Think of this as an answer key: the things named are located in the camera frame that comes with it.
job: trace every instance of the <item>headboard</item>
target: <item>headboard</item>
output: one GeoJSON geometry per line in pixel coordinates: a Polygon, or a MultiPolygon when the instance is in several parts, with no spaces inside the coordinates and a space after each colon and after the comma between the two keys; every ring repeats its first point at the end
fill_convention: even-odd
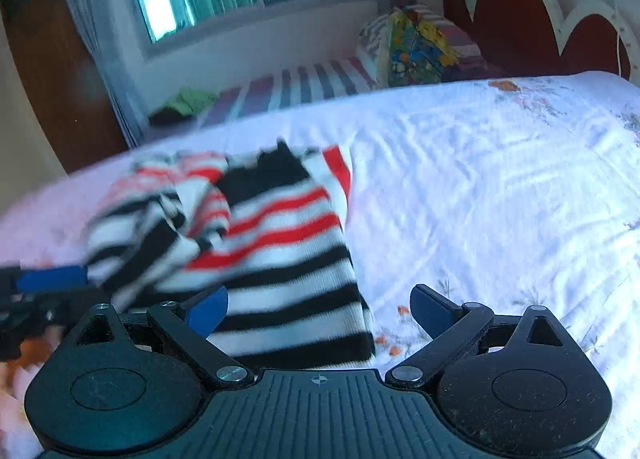
{"type": "Polygon", "coordinates": [[[558,0],[443,0],[445,16],[509,76],[600,70],[640,86],[640,46],[628,23],[597,0],[565,16],[558,0]],[[616,52],[616,39],[620,35],[616,52]]]}

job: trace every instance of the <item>striped sweater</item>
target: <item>striped sweater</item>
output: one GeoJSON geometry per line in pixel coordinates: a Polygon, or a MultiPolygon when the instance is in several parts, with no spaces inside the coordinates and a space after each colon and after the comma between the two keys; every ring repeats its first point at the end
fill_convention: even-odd
{"type": "Polygon", "coordinates": [[[149,157],[88,227],[89,276],[119,310],[222,283],[228,313],[208,338],[248,367],[365,365],[370,312],[344,224],[344,147],[149,157]]]}

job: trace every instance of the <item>window frame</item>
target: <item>window frame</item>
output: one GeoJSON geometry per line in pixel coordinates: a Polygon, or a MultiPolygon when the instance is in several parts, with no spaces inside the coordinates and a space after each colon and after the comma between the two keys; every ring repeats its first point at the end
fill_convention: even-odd
{"type": "Polygon", "coordinates": [[[208,36],[232,31],[248,24],[326,6],[363,1],[367,0],[281,0],[277,2],[256,0],[256,4],[253,6],[239,7],[223,15],[211,16],[193,26],[176,30],[156,41],[152,39],[153,33],[149,30],[140,0],[129,0],[129,3],[135,17],[136,35],[143,57],[148,60],[197,43],[208,36]]]}

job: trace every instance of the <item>metal screw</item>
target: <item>metal screw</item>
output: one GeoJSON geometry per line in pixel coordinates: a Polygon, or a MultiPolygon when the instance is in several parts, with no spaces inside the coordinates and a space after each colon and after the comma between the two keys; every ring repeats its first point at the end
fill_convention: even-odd
{"type": "Polygon", "coordinates": [[[247,371],[242,367],[230,365],[228,367],[219,368],[216,372],[216,376],[218,376],[220,381],[224,381],[225,383],[238,383],[246,378],[247,371]]]}
{"type": "Polygon", "coordinates": [[[402,367],[396,367],[391,371],[391,375],[398,381],[418,381],[422,377],[422,371],[418,367],[411,367],[410,365],[403,365],[402,367]]]}

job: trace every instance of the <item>wooden door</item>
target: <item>wooden door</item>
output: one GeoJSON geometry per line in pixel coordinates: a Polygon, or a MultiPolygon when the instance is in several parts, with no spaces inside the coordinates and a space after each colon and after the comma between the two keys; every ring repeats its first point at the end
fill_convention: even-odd
{"type": "Polygon", "coordinates": [[[1,7],[22,85],[66,172],[127,150],[66,1],[1,0],[1,7]]]}

